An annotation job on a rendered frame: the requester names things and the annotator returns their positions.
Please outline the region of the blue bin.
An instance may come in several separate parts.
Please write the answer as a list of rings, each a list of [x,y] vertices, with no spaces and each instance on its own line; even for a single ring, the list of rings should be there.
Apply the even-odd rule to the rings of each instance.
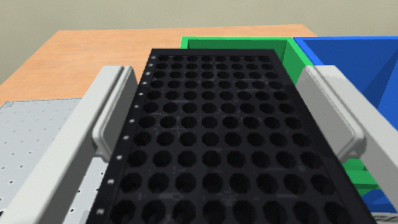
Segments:
[[[398,131],[398,36],[293,40],[313,65],[336,66]],[[381,189],[372,189],[362,199],[377,224],[398,224],[398,212]]]

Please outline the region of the green open bin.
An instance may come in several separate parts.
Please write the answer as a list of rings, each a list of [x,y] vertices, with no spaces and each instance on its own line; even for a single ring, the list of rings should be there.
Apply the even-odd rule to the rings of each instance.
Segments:
[[[314,66],[292,37],[193,37],[182,36],[180,48],[190,49],[274,49],[296,86],[303,68]],[[381,189],[360,159],[342,164],[362,197],[372,189]]]

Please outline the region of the black well plate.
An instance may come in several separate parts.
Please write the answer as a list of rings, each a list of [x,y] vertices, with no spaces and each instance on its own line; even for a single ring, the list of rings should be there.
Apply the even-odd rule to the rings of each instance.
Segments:
[[[85,224],[377,222],[274,49],[152,48]]]

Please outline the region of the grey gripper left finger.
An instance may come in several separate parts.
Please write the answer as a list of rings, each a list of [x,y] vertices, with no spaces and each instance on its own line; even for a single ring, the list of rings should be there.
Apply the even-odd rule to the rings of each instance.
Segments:
[[[0,224],[63,224],[93,157],[109,163],[137,87],[131,65],[104,65]]]

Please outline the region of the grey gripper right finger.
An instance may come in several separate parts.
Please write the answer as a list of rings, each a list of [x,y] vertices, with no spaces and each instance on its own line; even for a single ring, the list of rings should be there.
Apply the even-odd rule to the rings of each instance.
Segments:
[[[398,212],[398,131],[334,65],[307,65],[296,89],[340,163],[360,159]]]

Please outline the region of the grey flat base plate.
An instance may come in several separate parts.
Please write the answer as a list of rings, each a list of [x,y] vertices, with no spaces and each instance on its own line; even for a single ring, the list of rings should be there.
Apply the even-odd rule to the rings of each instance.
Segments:
[[[80,98],[5,101],[0,107],[0,210],[7,208]],[[85,224],[108,163],[93,157],[63,224]]]

